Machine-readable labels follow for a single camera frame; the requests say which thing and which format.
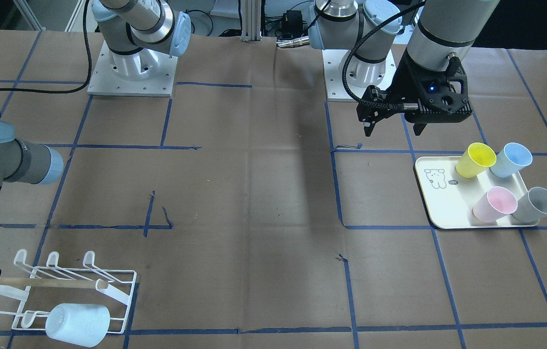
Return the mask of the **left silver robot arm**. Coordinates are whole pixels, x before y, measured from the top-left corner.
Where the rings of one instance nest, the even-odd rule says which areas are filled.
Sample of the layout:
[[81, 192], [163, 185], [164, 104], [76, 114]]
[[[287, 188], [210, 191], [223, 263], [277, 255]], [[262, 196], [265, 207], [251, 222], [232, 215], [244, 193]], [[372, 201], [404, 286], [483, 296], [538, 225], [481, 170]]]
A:
[[[420, 135], [429, 124], [458, 123], [473, 113], [462, 61], [497, 0], [420, 0], [400, 9], [388, 0], [314, 0], [307, 35], [315, 49], [344, 49], [342, 86], [357, 102], [371, 136], [376, 124], [402, 113]], [[420, 10], [391, 83], [378, 86], [404, 16]]]

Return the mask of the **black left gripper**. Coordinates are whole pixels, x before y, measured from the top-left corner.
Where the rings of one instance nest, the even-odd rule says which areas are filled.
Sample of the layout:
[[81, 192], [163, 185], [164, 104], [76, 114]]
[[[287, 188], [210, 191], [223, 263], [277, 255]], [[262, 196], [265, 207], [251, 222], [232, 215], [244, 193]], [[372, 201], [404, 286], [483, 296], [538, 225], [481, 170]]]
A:
[[[365, 88], [356, 108], [358, 121], [364, 126], [365, 137], [372, 135], [377, 122], [395, 113], [419, 111], [417, 102], [385, 102], [385, 97], [386, 93], [375, 85]], [[415, 136], [420, 136], [426, 127], [426, 123], [415, 123], [413, 125]]]

